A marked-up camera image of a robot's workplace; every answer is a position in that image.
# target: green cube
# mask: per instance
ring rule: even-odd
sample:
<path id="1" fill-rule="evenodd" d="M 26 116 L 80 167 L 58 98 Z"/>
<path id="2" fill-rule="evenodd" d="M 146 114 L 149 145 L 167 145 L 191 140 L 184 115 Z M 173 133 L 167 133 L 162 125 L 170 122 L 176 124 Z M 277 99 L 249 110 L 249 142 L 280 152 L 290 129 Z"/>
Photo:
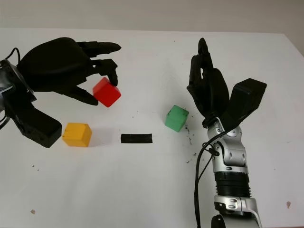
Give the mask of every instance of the green cube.
<path id="1" fill-rule="evenodd" d="M 169 111 L 166 117 L 165 125 L 177 132 L 180 132 L 183 125 L 186 123 L 189 112 L 177 105 Z"/>

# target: silver robotic arm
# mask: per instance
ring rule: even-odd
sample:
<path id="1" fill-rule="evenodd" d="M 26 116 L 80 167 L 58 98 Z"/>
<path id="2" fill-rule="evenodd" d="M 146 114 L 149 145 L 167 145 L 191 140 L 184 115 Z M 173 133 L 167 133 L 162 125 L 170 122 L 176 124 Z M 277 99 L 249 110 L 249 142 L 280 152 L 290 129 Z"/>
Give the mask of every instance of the silver robotic arm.
<path id="1" fill-rule="evenodd" d="M 212 139 L 223 131 L 218 120 L 208 128 L 208 137 Z M 251 198 L 246 150 L 241 137 L 242 131 L 238 126 L 212 142 L 219 152 L 212 158 L 217 182 L 214 205 L 219 215 L 213 217 L 211 228 L 262 228 L 257 202 Z"/>
<path id="2" fill-rule="evenodd" d="M 214 206 L 219 211 L 219 215 L 213 217 L 211 227 L 262 228 L 256 200 L 251 198 L 246 150 L 241 142 L 239 125 L 259 107 L 265 89 L 265 83 L 249 78 L 237 83 L 229 97 L 223 75 L 213 67 L 205 39 L 200 39 L 198 55 L 191 60 L 187 86 L 197 109 L 205 118 L 202 125 L 208 129 L 209 137 L 196 163 L 194 207 L 198 228 L 201 228 L 199 181 L 211 160 L 217 183 Z M 211 158 L 199 173 L 205 150 L 211 153 Z"/>

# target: white wall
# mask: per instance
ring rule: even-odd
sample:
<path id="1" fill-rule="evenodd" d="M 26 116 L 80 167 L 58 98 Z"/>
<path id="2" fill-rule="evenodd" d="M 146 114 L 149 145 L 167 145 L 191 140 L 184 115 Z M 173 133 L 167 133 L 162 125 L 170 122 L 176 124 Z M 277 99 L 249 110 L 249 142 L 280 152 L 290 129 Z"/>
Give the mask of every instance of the white wall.
<path id="1" fill-rule="evenodd" d="M 285 33 L 304 54 L 303 0 L 0 0 L 2 28 Z"/>

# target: yellow cube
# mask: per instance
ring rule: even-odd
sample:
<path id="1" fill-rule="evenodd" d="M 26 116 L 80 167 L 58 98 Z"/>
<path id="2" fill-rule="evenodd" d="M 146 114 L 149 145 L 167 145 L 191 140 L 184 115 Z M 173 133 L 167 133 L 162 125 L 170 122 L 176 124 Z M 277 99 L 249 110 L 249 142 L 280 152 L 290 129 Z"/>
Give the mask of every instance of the yellow cube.
<path id="1" fill-rule="evenodd" d="M 62 136 L 69 146 L 88 147 L 92 130 L 86 123 L 68 123 Z"/>

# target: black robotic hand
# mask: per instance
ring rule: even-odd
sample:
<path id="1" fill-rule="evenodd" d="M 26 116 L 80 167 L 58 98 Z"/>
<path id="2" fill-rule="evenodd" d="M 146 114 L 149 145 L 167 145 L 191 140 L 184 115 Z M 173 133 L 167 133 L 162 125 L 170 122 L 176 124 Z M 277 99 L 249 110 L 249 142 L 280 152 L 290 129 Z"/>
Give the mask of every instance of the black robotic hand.
<path id="1" fill-rule="evenodd" d="M 108 76 L 117 86 L 116 63 L 111 59 L 91 60 L 100 54 L 120 50 L 115 43 L 75 42 L 71 38 L 58 38 L 29 51 L 17 68 L 31 89 L 54 91 L 81 102 L 98 105 L 98 101 L 77 85 L 93 74 Z"/>
<path id="2" fill-rule="evenodd" d="M 0 129 L 11 118 L 24 136 L 49 148 L 61 136 L 62 126 L 33 106 L 33 91 L 54 91 L 98 105 L 91 94 L 77 85 L 90 75 L 100 74 L 117 86 L 116 63 L 90 58 L 120 49 L 115 43 L 77 43 L 71 38 L 58 38 L 33 48 L 21 60 L 19 57 L 17 67 L 7 60 L 9 57 L 0 61 L 0 112 L 4 110 L 6 116 L 0 121 Z"/>
<path id="3" fill-rule="evenodd" d="M 206 41 L 201 38 L 199 54 L 191 60 L 187 89 L 199 112 L 205 117 L 203 127 L 208 128 L 218 119 L 224 129 L 234 129 L 258 108 L 266 84 L 248 78 L 234 86 L 229 98 L 223 75 L 213 67 Z"/>
<path id="4" fill-rule="evenodd" d="M 221 72 L 213 68 L 204 38 L 199 40 L 199 54 L 192 57 L 187 89 L 199 112 L 205 117 L 204 127 L 226 110 L 229 103 L 229 91 Z"/>

